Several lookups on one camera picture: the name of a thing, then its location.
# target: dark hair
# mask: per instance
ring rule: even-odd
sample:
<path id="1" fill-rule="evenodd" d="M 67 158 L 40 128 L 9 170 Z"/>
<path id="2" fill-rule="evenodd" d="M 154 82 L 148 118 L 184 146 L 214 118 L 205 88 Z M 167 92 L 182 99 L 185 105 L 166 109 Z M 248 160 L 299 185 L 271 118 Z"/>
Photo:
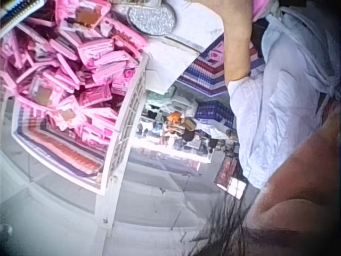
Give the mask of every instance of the dark hair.
<path id="1" fill-rule="evenodd" d="M 204 229 L 192 240 L 195 245 L 188 256 L 244 256 L 247 230 L 242 224 L 248 210 L 249 206 L 243 201 L 225 193 L 213 208 Z"/>

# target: pink packaged product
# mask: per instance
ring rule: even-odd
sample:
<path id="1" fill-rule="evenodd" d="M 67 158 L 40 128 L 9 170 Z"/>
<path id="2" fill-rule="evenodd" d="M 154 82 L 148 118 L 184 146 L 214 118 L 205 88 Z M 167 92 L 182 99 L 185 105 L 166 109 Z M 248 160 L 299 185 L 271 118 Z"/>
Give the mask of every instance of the pink packaged product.
<path id="1" fill-rule="evenodd" d="M 50 39 L 49 43 L 51 44 L 52 48 L 61 53 L 64 57 L 69 58 L 70 60 L 78 59 L 75 51 L 70 47 L 70 45 L 68 45 L 68 41 L 62 37 Z"/>
<path id="2" fill-rule="evenodd" d="M 148 45 L 146 39 L 144 39 L 139 33 L 135 32 L 131 28 L 123 25 L 118 20 L 110 17 L 104 17 L 103 21 L 113 25 L 114 34 L 120 36 L 130 44 L 134 45 L 137 50 L 140 50 Z"/>
<path id="3" fill-rule="evenodd" d="M 100 39 L 81 44 L 78 54 L 84 66 L 88 69 L 95 68 L 94 61 L 102 56 L 113 52 L 113 41 L 111 39 Z"/>
<path id="4" fill-rule="evenodd" d="M 112 99 L 109 86 L 103 85 L 85 90 L 79 96 L 79 104 L 82 108 L 108 101 Z"/>
<path id="5" fill-rule="evenodd" d="M 73 19 L 75 24 L 92 29 L 104 18 L 110 8 L 111 4 L 102 0 L 55 0 L 55 19 L 57 24 Z"/>
<path id="6" fill-rule="evenodd" d="M 1 45 L 1 56 L 7 58 L 12 64 L 22 69 L 25 56 L 19 49 L 17 36 L 14 30 L 9 31 L 3 38 Z"/>
<path id="7" fill-rule="evenodd" d="M 108 1 L 55 3 L 1 41 L 0 86 L 51 127 L 107 147 L 147 41 L 111 18 Z"/>
<path id="8" fill-rule="evenodd" d="M 108 119 L 116 120 L 118 113 L 116 113 L 112 108 L 102 107 L 102 108 L 85 108 L 82 113 L 86 116 L 100 115 Z"/>
<path id="9" fill-rule="evenodd" d="M 62 98 L 66 95 L 63 88 L 51 83 L 43 75 L 34 76 L 30 86 L 30 98 L 42 106 L 56 108 Z"/>
<path id="10" fill-rule="evenodd" d="M 59 102 L 55 111 L 51 111 L 50 115 L 62 131 L 66 127 L 74 128 L 87 121 L 86 117 L 80 111 L 79 104 L 74 95 Z"/>
<path id="11" fill-rule="evenodd" d="M 114 62 L 94 71 L 92 78 L 97 85 L 109 84 L 113 79 L 120 77 L 127 66 L 126 61 Z"/>

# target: silver sparkly object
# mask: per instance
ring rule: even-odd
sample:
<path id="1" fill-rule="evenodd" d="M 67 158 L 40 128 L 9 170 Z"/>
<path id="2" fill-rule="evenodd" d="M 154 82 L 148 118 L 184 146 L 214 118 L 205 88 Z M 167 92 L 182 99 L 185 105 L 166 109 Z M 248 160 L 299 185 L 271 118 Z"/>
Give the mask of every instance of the silver sparkly object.
<path id="1" fill-rule="evenodd" d="M 175 27 L 175 13 L 167 4 L 153 9 L 132 7 L 128 20 L 140 32 L 149 36 L 167 36 Z"/>

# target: white display rack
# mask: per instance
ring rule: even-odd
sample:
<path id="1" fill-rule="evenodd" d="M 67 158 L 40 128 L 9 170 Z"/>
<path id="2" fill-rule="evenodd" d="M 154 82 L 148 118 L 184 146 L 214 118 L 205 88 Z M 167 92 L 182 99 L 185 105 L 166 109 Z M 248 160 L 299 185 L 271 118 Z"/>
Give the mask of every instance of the white display rack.
<path id="1" fill-rule="evenodd" d="M 126 149 L 131 133 L 135 132 L 133 129 L 133 124 L 135 119 L 138 118 L 136 116 L 137 109 L 141 99 L 143 98 L 143 95 L 145 94 L 145 68 L 147 61 L 148 56 L 143 54 L 140 65 L 137 68 L 125 95 L 116 121 L 115 131 L 111 137 L 107 153 L 103 160 L 103 174 L 100 183 L 96 182 L 96 177 L 86 178 L 74 174 L 66 165 L 58 163 L 55 158 L 53 158 L 44 150 L 44 148 L 37 147 L 34 143 L 18 133 L 18 120 L 20 111 L 23 110 L 22 106 L 17 101 L 15 102 L 13 109 L 12 136 L 17 143 L 26 150 L 27 153 L 36 158 L 50 170 L 85 189 L 88 189 L 99 195 L 104 195 L 109 177 L 114 175 L 116 168 L 118 168 L 122 163 L 124 155 L 128 154 Z M 24 122 L 21 122 L 20 124 L 23 126 L 28 125 L 28 120 L 24 120 Z"/>

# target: stacked merchandise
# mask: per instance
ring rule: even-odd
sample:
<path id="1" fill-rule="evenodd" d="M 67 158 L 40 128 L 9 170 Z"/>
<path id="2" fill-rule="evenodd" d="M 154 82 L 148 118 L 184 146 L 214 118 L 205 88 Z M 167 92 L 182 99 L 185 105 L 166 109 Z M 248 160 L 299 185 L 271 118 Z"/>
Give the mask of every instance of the stacked merchandise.
<path id="1" fill-rule="evenodd" d="M 232 128 L 234 114 L 230 108 L 215 100 L 199 103 L 195 118 L 216 120 Z"/>
<path id="2" fill-rule="evenodd" d="M 48 1 L 1 42 L 1 86 L 19 105 L 13 135 L 51 165 L 101 172 L 145 46 L 107 1 Z"/>

